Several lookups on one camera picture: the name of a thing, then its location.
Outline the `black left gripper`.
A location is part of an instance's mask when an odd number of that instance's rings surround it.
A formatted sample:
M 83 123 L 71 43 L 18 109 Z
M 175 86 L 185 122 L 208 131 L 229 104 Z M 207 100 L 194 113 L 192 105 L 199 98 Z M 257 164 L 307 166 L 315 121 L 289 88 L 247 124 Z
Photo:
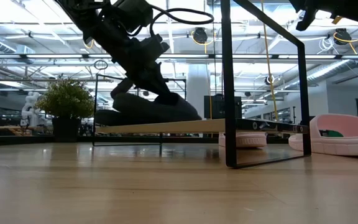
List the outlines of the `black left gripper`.
M 126 71 L 126 78 L 110 92 L 112 99 L 119 93 L 127 93 L 134 85 L 152 93 L 163 94 L 156 97 L 154 103 L 177 104 L 180 96 L 170 92 L 161 74 L 161 64 L 156 62 L 170 48 L 160 35 L 155 34 L 141 41 L 130 39 L 116 30 L 104 31 L 104 35 L 104 44 L 112 61 Z

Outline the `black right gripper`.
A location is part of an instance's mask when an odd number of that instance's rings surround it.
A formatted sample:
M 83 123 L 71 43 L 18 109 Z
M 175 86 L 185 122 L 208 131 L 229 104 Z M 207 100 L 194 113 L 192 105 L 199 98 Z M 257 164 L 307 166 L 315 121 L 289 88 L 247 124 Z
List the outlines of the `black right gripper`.
M 289 2 L 296 12 L 305 12 L 302 20 L 296 25 L 298 31 L 306 30 L 315 20 L 315 15 L 319 10 L 332 14 L 340 3 L 338 0 L 289 0 Z

